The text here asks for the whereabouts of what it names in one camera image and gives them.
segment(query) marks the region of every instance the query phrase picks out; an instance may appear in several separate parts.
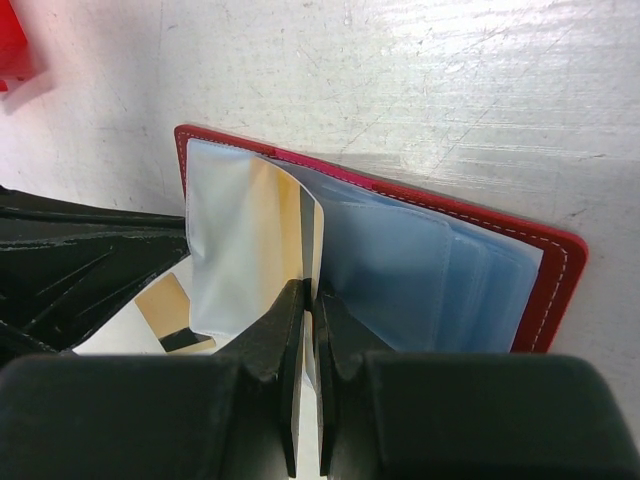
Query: white stitching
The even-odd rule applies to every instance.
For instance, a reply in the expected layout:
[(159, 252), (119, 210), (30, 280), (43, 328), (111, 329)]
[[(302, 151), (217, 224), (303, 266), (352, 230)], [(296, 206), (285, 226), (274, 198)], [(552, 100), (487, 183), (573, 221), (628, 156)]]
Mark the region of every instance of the white stitching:
[[(185, 145), (186, 145), (186, 141), (188, 139), (190, 139), (190, 138), (195, 138), (195, 139), (198, 139), (198, 140), (204, 140), (205, 142), (211, 142), (211, 139), (207, 139), (207, 138), (204, 138), (204, 137), (199, 137), (197, 135), (192, 135), (191, 133), (188, 133), (188, 132), (178, 132), (178, 160), (180, 162), (180, 170), (181, 170), (181, 173), (182, 173), (183, 178), (185, 179), (185, 181), (186, 181), (186, 178), (187, 178), (187, 169), (186, 169), (187, 152), (186, 152), (186, 149), (185, 149)], [(218, 143), (218, 144), (221, 144), (221, 145), (226, 145), (228, 147), (240, 148), (240, 147), (235, 147), (234, 145), (229, 145), (229, 144), (224, 143), (224, 142), (215, 142), (215, 143)], [(427, 205), (425, 203), (416, 202), (415, 200), (412, 200), (412, 199), (406, 198), (406, 197), (401, 197), (399, 195), (393, 195), (393, 194), (390, 194), (390, 193), (379, 192), (379, 191), (374, 190), (372, 188), (365, 187), (364, 185), (361, 185), (361, 184), (359, 184), (357, 182), (351, 181), (351, 180), (346, 179), (346, 178), (342, 178), (342, 177), (340, 177), (338, 175), (327, 174), (327, 173), (319, 170), (318, 168), (311, 167), (309, 165), (304, 165), (304, 164), (302, 164), (300, 162), (296, 162), (294, 160), (285, 160), (284, 158), (280, 158), (280, 157), (275, 156), (275, 155), (266, 155), (266, 154), (261, 154), (261, 155), (265, 155), (265, 156), (270, 157), (270, 158), (275, 158), (276, 160), (281, 160), (283, 162), (293, 163), (294, 165), (300, 165), (301, 167), (310, 168), (311, 170), (315, 170), (317, 172), (320, 172), (323, 175), (329, 175), (330, 177), (333, 177), (333, 178), (335, 178), (337, 180), (341, 180), (343, 182), (350, 183), (351, 185), (355, 185), (357, 187), (364, 188), (365, 190), (368, 190), (368, 191), (374, 192), (374, 193), (378, 193), (378, 194), (384, 195), (386, 197), (395, 198), (397, 200), (402, 200), (404, 202), (412, 203), (414, 205), (418, 205), (419, 207), (427, 208), (429, 210), (434, 210), (434, 211), (437, 210), (439, 212), (446, 213), (447, 215), (451, 215), (453, 217), (465, 218), (465, 219), (477, 222), (479, 224), (489, 225), (489, 226), (492, 226), (492, 227), (494, 227), (494, 228), (496, 228), (498, 230), (503, 230), (503, 228), (501, 226), (496, 225), (494, 223), (485, 222), (484, 220), (480, 220), (479, 218), (470, 217), (469, 215), (463, 215), (463, 214), (457, 213), (457, 212), (452, 212), (452, 211), (446, 210), (444, 208), (434, 207), (434, 206), (431, 206), (431, 205)], [(562, 280), (564, 279), (564, 276), (566, 274), (567, 262), (568, 262), (569, 254), (568, 254), (567, 250), (565, 250), (565, 248), (562, 245), (560, 245), (559, 243), (556, 243), (556, 242), (554, 242), (552, 240), (549, 240), (548, 238), (538, 237), (536, 235), (531, 235), (531, 234), (528, 234), (527, 232), (513, 230), (511, 228), (505, 228), (504, 230), (507, 231), (507, 232), (511, 232), (511, 233), (517, 233), (518, 235), (522, 235), (524, 237), (528, 237), (528, 238), (531, 238), (531, 239), (534, 239), (534, 240), (541, 240), (543, 242), (548, 242), (551, 245), (554, 245), (555, 247), (558, 247), (560, 249), (560, 251), (562, 252), (562, 255), (563, 255), (562, 268), (560, 270), (560, 275), (558, 276), (558, 280), (556, 281), (555, 288), (553, 289), (553, 294), (551, 295), (551, 298), (549, 299), (549, 304), (547, 305), (547, 308), (544, 311), (544, 315), (542, 316), (542, 320), (540, 322), (540, 326), (538, 327), (538, 331), (536, 332), (536, 336), (534, 337), (533, 343), (531, 344), (531, 349), (529, 350), (530, 352), (533, 352), (535, 350), (536, 345), (538, 343), (538, 340), (540, 338), (540, 334), (542, 333), (542, 329), (544, 328), (544, 326), (545, 326), (545, 324), (547, 322), (547, 318), (549, 317), (549, 311), (551, 310), (551, 307), (553, 306), (553, 304), (555, 302), (556, 296), (558, 295), (558, 290), (560, 289), (560, 285), (562, 284)]]

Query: table surface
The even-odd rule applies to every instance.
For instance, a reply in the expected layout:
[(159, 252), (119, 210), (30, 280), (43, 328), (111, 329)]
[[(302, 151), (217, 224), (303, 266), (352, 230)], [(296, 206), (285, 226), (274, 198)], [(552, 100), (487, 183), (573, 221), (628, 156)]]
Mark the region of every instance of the table surface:
[(182, 214), (188, 122), (577, 232), (553, 351), (640, 438), (638, 2), (13, 3), (46, 71), (3, 101), (5, 186)]

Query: red leather cover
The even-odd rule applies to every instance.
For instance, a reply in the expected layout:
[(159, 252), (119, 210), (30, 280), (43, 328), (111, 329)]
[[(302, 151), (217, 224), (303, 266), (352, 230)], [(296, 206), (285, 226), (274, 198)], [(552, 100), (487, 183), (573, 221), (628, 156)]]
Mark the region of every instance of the red leather cover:
[(580, 237), (546, 225), (433, 192), (400, 186), (364, 173), (345, 170), (317, 158), (201, 127), (180, 125), (175, 129), (175, 138), (183, 188), (186, 187), (187, 142), (196, 138), (312, 168), (367, 190), (460, 218), (540, 248), (543, 256), (538, 278), (520, 321), (512, 352), (546, 352), (549, 349), (587, 261), (587, 245)]

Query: red object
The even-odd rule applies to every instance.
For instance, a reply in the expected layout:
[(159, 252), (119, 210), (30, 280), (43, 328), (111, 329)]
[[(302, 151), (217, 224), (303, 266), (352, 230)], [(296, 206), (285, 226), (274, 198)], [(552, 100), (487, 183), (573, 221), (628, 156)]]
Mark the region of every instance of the red object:
[(9, 0), (0, 0), (0, 92), (7, 81), (24, 81), (34, 74), (29, 42)]
[(185, 191), (187, 142), (191, 138), (197, 138), (251, 150), (271, 158), (312, 168), (372, 192), (460, 218), (465, 222), (541, 249), (543, 255), (538, 278), (520, 321), (511, 348), (512, 352), (546, 352), (549, 349), (587, 261), (587, 245), (580, 237), (546, 225), (443, 197), (433, 192), (400, 186), (364, 173), (346, 170), (316, 158), (205, 128), (180, 125), (175, 129), (175, 138), (182, 186)]

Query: white table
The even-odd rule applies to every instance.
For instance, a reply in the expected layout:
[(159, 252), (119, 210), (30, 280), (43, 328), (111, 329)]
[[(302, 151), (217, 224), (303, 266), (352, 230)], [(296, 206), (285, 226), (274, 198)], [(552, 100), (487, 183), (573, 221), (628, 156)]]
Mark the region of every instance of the white table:
[(5, 186), (181, 214), (190, 122), (575, 231), (591, 259), (553, 351), (640, 438), (635, 0), (14, 3), (49, 70), (4, 102)]

